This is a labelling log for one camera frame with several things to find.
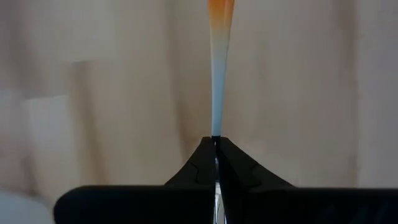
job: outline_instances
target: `wall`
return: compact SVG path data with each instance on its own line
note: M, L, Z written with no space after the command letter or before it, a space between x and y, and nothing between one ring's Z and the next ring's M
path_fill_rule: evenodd
M360 0L358 7L358 185L397 187L398 2Z
M32 191L12 1L0 1L0 188Z
M206 1L18 3L28 124L43 133L31 143L46 158L35 161L39 188L73 180L47 197L86 183L163 183L210 133ZM357 10L236 1L223 134L293 184L356 185Z

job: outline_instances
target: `blurred background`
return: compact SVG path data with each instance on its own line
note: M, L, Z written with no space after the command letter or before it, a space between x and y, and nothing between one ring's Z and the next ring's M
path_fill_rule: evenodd
M397 11L236 0L223 134L294 185L397 187ZM0 0L0 223L173 176L210 135L209 43L207 0Z

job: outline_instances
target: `beige curtain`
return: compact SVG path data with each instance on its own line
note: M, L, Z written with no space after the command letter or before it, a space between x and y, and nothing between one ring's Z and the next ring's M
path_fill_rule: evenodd
M39 194L162 184L210 134L206 0L15 4ZM223 134L295 185L397 185L396 10L236 1Z

